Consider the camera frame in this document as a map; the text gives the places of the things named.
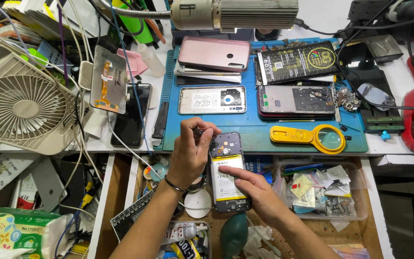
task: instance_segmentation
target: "yellow magnifying glass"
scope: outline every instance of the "yellow magnifying glass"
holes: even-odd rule
[[[340,153],[346,146],[341,130],[328,124],[319,125],[313,130],[273,126],[270,138],[279,143],[312,144],[320,152],[330,155]]]

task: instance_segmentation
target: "hand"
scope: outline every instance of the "hand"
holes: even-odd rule
[[[200,138],[193,134],[196,127],[204,131]],[[175,140],[167,179],[178,188],[186,190],[204,171],[210,141],[220,133],[221,129],[199,117],[181,121],[180,136]]]
[[[289,211],[262,175],[250,171],[221,165],[218,170],[224,174],[237,177],[237,188],[252,198],[253,210],[268,226],[276,228],[283,213]]]

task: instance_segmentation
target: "b-7000 glue tube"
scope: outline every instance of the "b-7000 glue tube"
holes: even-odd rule
[[[175,243],[178,241],[183,241],[191,239],[196,236],[196,232],[207,230],[208,226],[196,226],[195,223],[178,223],[170,222],[169,227],[167,228],[166,235],[162,241],[162,245]]]

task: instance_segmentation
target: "phone repair workbench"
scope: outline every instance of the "phone repair workbench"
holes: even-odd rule
[[[162,0],[154,0],[154,5],[158,11],[165,11],[166,6]],[[336,31],[345,26],[348,21],[346,20],[346,14],[348,14],[351,2],[350,1],[329,1],[329,0],[299,0],[300,11],[298,18],[305,21],[306,24],[310,24],[320,31]],[[152,85],[152,91],[157,92],[158,105],[154,109],[148,111],[146,117],[145,135],[148,145],[141,145],[138,148],[133,149],[136,153],[144,155],[145,152],[154,153],[171,153],[174,148],[174,140],[179,135],[179,124],[182,120],[190,118],[196,115],[197,110],[192,107],[181,107],[181,98],[185,97],[183,94],[188,94],[193,91],[190,86],[177,85],[176,75],[174,74],[174,68],[177,66],[183,66],[183,64],[177,63],[177,57],[180,54],[180,46],[173,48],[170,44],[172,42],[171,24],[169,21],[163,20],[162,26],[164,31],[168,32],[164,35],[167,44],[160,44],[160,48],[155,50],[158,58],[166,63],[166,74],[164,77],[155,78],[141,74],[142,82]],[[285,42],[284,39],[291,39],[293,42],[306,42],[308,44],[324,43],[337,46],[338,39],[330,38],[330,36],[321,35],[316,32],[312,32],[297,26],[294,26],[291,30],[283,30],[277,41],[254,41],[251,42],[252,49],[266,49],[279,47]],[[400,50],[404,53],[407,52],[406,47],[400,46]],[[312,51],[313,55],[318,55],[317,52]],[[386,232],[386,224],[383,216],[383,211],[380,204],[378,190],[375,185],[372,168],[368,157],[382,157],[388,155],[398,156],[398,160],[403,163],[407,161],[414,162],[414,153],[407,148],[398,134],[391,134],[391,139],[384,141],[378,134],[369,134],[364,132],[362,127],[362,121],[360,112],[349,112],[344,108],[339,109],[340,121],[336,117],[326,118],[321,120],[308,119],[305,121],[295,121],[294,118],[283,119],[282,122],[278,120],[270,119],[267,111],[259,109],[260,102],[263,106],[269,106],[268,95],[273,93],[272,88],[256,87],[256,77],[259,75],[256,71],[256,59],[259,59],[260,55],[254,53],[249,56],[247,69],[241,73],[241,83],[225,83],[224,89],[218,90],[222,95],[222,98],[228,103],[227,105],[234,107],[234,110],[230,113],[224,114],[199,114],[204,121],[215,123],[223,132],[239,132],[242,138],[242,148],[245,155],[269,155],[280,156],[279,161],[285,162],[286,159],[294,159],[295,156],[316,156],[317,161],[320,163],[334,163],[336,161],[350,162],[354,164],[358,171],[357,174],[361,176],[363,182],[363,188],[358,188],[355,192],[363,197],[360,202],[365,208],[362,211],[362,218],[351,220],[350,224],[340,232],[332,226],[330,219],[304,219],[304,223],[309,226],[319,237],[321,237],[327,244],[330,245],[345,245],[345,244],[362,244],[369,252],[370,258],[385,258],[392,259],[392,249],[388,233]],[[403,57],[395,60],[394,62],[384,63],[379,68],[384,72],[387,77],[388,84],[391,88],[391,92],[395,97],[397,105],[401,105],[405,94],[414,89],[414,80],[407,67],[407,54]],[[234,77],[234,72],[228,71],[231,77]],[[338,81],[334,83],[333,89],[340,91],[345,88],[346,81]],[[289,90],[289,93],[296,95],[304,94],[316,98],[318,96],[320,103],[331,103],[336,100],[328,100],[327,97],[331,95],[331,91],[324,93],[324,91],[314,91],[316,88],[295,88],[298,93],[295,93],[293,89]],[[230,97],[234,100],[236,96],[242,96],[242,100],[246,106],[242,106],[242,103],[229,103]],[[274,102],[274,107],[281,107],[284,103]],[[152,135],[157,127],[158,115],[160,109],[167,108],[167,124],[165,131],[163,132],[162,143],[158,146],[152,145]],[[326,114],[318,112],[318,115],[325,116]],[[282,126],[288,128],[295,128],[302,130],[300,134],[313,134],[314,139],[321,129],[317,127],[323,124],[324,129],[328,129],[328,133],[334,133],[344,135],[345,137],[340,140],[340,144],[336,147],[329,147],[325,145],[320,152],[320,148],[316,146],[314,142],[305,142],[302,145],[302,141],[296,141],[295,139],[286,140],[282,138],[270,138],[270,132],[277,132],[282,129]],[[89,138],[87,140],[87,150],[95,153],[126,153],[126,149],[121,147],[114,147],[110,143],[112,139],[111,131],[106,127],[104,128],[104,134],[101,139]],[[78,151],[77,147],[72,147],[72,150],[65,151]],[[0,143],[1,152],[24,152],[16,147],[12,147],[6,144]],[[101,200],[106,201],[100,203],[98,208],[97,220],[95,221],[94,234],[90,244],[90,250],[88,254],[89,259],[93,258],[107,258],[117,246],[118,241],[116,239],[115,231],[110,226],[110,220],[118,215],[121,211],[128,208],[132,203],[137,201],[140,197],[142,190],[148,185],[147,180],[142,177],[145,166],[139,162],[138,159],[133,157],[122,156],[120,154],[110,155],[107,172],[105,174]],[[258,216],[250,210],[247,212],[254,225],[264,225]],[[210,226],[209,229],[209,241],[210,249],[213,251],[210,258],[220,258],[221,249],[219,247],[219,235],[220,230],[226,220],[232,215],[232,213],[216,213],[215,210],[210,210],[207,216],[203,218],[193,219],[186,212],[182,212],[181,215],[176,218],[177,221],[203,221]],[[292,258],[292,254],[289,245],[280,236],[277,231],[272,234],[274,238],[271,243],[282,252],[282,258]]]

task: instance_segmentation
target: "desk fan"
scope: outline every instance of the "desk fan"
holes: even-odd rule
[[[71,91],[0,45],[1,143],[44,155],[64,150],[74,139],[74,99]],[[84,105],[83,123],[92,114]]]

